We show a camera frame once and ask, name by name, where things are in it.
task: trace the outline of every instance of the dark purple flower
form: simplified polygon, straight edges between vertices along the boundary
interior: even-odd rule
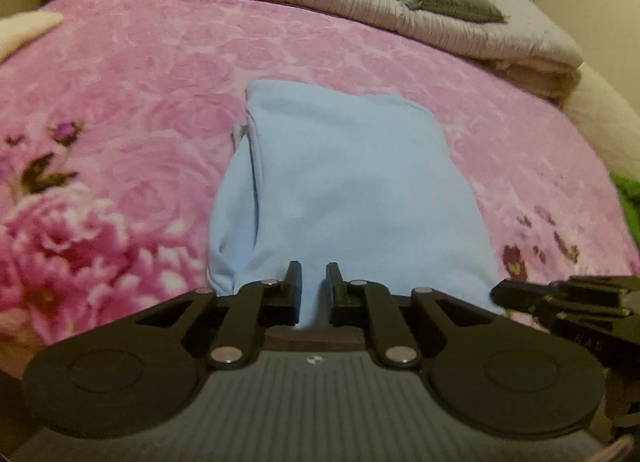
[[[24,140],[24,135],[18,135],[16,137],[7,137],[4,139],[4,141],[11,147],[17,146],[23,140]]]
[[[51,138],[65,147],[71,146],[78,139],[80,133],[82,133],[81,122],[61,122],[57,126],[49,128]]]

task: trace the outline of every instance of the folded blue towel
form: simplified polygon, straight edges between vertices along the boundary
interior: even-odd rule
[[[396,95],[258,80],[209,226],[211,286],[232,294],[302,264],[298,327],[327,325],[325,266],[394,294],[430,286],[499,312],[475,198],[433,115]]]

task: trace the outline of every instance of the bed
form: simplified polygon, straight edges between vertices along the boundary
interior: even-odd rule
[[[602,162],[556,106],[354,20],[257,0],[55,0],[0,65],[1,367],[204,283],[211,204],[254,79],[431,110],[502,275],[640,273]]]

